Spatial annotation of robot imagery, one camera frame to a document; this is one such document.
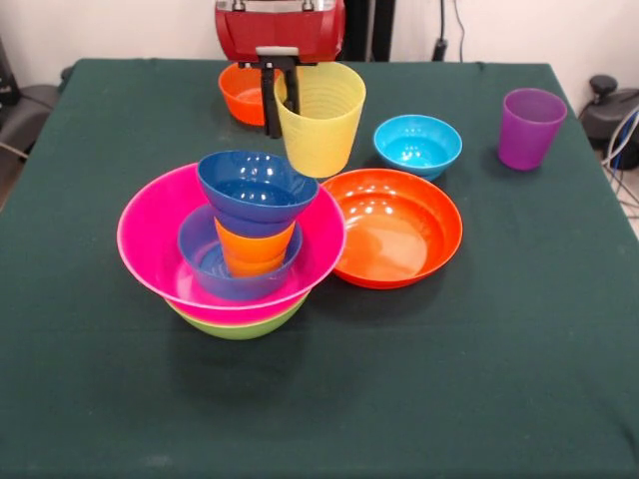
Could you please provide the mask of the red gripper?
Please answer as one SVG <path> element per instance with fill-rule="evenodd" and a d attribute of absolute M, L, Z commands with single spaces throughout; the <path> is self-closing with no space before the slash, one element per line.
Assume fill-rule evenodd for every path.
<path fill-rule="evenodd" d="M 342 1 L 216 1 L 218 40 L 226 57 L 237 63 L 256 63 L 263 57 L 294 57 L 303 64 L 331 62 L 341 50 L 345 31 Z M 284 106 L 300 112 L 297 65 L 284 68 Z M 265 133 L 282 136 L 275 97 L 276 69 L 261 68 Z"/>

